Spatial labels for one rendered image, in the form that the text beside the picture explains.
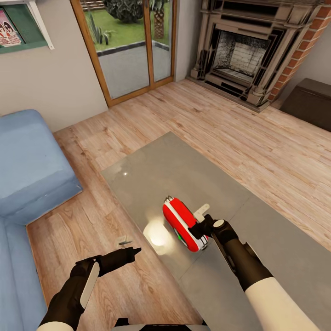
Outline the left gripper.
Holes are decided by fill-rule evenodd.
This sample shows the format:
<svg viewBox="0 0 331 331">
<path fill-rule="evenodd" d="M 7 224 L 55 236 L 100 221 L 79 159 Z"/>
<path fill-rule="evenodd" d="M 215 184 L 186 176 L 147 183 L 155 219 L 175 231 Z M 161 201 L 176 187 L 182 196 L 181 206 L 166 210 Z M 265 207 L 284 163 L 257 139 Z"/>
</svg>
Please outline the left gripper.
<svg viewBox="0 0 331 331">
<path fill-rule="evenodd" d="M 141 251 L 141 248 L 134 249 L 133 247 L 128 247 L 125 249 L 119 249 L 108 253 L 113 259 L 113 270 L 116 270 L 127 263 L 132 263 L 135 261 L 135 255 Z"/>
</svg>

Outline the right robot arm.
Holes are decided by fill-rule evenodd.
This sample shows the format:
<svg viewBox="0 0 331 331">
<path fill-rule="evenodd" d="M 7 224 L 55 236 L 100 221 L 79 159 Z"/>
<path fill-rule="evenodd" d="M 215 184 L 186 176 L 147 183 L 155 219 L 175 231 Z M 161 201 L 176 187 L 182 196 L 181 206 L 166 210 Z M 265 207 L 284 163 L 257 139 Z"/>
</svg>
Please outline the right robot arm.
<svg viewBox="0 0 331 331">
<path fill-rule="evenodd" d="M 203 205 L 194 213 L 196 224 L 190 232 L 196 239 L 213 238 L 230 270 L 238 278 L 263 331 L 321 331 L 276 282 L 260 257 L 248 244 L 242 244 L 225 219 L 203 214 L 210 208 Z"/>
</svg>

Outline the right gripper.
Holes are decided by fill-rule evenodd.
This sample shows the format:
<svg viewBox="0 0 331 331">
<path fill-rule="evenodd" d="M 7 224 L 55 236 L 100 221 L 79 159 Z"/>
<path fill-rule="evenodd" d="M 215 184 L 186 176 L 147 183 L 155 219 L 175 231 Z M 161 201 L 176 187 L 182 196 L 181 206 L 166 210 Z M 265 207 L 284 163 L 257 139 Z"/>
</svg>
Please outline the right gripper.
<svg viewBox="0 0 331 331">
<path fill-rule="evenodd" d="M 208 236 L 205 233 L 205 225 L 210 222 L 213 221 L 212 217 L 207 214 L 204 216 L 205 220 L 202 223 L 196 223 L 192 228 L 190 228 L 190 232 L 195 236 L 196 239 L 200 239 L 203 235 Z"/>
</svg>

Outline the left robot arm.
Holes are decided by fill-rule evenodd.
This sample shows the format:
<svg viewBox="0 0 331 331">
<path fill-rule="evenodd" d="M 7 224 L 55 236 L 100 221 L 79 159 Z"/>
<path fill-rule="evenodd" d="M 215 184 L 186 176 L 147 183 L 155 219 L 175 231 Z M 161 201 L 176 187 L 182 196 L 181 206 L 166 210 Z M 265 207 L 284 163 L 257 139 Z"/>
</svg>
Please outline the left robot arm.
<svg viewBox="0 0 331 331">
<path fill-rule="evenodd" d="M 52 298 L 36 331 L 76 331 L 97 278 L 135 261 L 135 255 L 141 248 L 124 247 L 132 241 L 131 235 L 118 237 L 113 252 L 77 261 L 69 279 Z"/>
</svg>

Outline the radio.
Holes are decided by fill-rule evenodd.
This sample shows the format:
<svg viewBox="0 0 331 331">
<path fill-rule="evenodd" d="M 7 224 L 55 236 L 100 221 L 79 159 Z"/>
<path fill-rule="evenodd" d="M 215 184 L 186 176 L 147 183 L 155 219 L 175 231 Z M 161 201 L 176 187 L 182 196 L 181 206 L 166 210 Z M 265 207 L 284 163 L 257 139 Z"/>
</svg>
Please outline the radio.
<svg viewBox="0 0 331 331">
<path fill-rule="evenodd" d="M 205 250 L 208 247 L 208 236 L 203 235 L 199 240 L 190 232 L 197 219 L 187 206 L 178 198 L 168 197 L 163 205 L 163 213 L 172 226 L 178 238 L 192 252 Z"/>
</svg>

